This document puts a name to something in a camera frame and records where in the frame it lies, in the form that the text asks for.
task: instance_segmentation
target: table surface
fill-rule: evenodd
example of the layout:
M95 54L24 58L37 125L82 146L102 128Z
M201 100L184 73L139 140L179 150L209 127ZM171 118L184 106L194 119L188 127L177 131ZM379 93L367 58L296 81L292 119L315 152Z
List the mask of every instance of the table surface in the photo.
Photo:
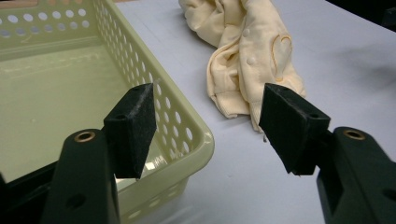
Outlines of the table surface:
M293 40L307 100L330 130L372 135L396 161L396 33L324 0L273 0ZM206 95L215 51L192 32L177 0L117 3L214 134L215 153L185 192L137 223L324 223L316 178L288 175L249 116L226 119Z

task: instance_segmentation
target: screw hole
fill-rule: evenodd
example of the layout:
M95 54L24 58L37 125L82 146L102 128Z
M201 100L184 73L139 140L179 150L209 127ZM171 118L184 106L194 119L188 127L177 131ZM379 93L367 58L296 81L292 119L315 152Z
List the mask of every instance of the screw hole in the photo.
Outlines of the screw hole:
M95 137L94 132L84 132L84 133L79 133L75 137L75 141L78 143L84 143L84 142L89 142Z
M309 117L311 117L313 119L317 119L317 118L319 118L319 115L317 115L317 114L309 114Z
M382 193L385 195L385 197L391 199L392 201L396 202L396 190L394 189L384 189L382 190Z
M85 196L82 194L76 194L70 197L66 202L66 208L70 211L76 210L85 203Z
M116 119L126 119L126 116L125 115L117 115Z
M353 130L345 130L344 135L355 140L364 140L366 138L363 133Z

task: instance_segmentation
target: cloth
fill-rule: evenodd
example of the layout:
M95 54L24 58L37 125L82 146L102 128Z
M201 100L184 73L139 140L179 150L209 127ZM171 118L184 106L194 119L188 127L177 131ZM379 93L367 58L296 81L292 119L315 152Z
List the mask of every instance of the cloth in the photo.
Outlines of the cloth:
M305 96L291 64L291 37L271 0L178 0L189 27L218 49L206 69L207 94L226 118L259 127L265 83Z

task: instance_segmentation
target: fabric fold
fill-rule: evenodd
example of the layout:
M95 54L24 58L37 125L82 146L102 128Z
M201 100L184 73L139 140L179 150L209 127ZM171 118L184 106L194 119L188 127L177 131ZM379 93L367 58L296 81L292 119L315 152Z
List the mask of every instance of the fabric fold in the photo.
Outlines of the fabric fold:
M207 94L226 118L249 114L259 127L265 83L305 96L292 43L271 0L179 0L189 27L218 49L206 69Z

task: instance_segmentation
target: perforated basket side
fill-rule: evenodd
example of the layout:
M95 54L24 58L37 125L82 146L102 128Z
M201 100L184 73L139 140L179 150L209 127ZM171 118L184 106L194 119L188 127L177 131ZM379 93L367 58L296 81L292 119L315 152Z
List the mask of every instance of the perforated basket side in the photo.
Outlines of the perforated basket side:
M161 138L159 143L161 148L167 148L165 154L169 156L168 159L177 160L189 154L201 144L203 129L197 123L202 121L191 116L190 103L130 25L121 21L120 13L110 10L101 1L95 1L94 8L99 32L130 87L155 83L156 120Z
M57 51L67 49L70 46L65 45L76 44L74 40L95 36L98 33L91 1L40 0L35 7L0 9L0 53L15 58L40 50L48 52L51 43Z
M130 87L155 83L157 132L160 150L170 161L162 169L144 176L119 191L120 215L129 222L165 203L166 192L184 186L188 177L202 169L214 150L214 139L200 116L166 74L117 7L109 0L95 1L99 33L115 64Z

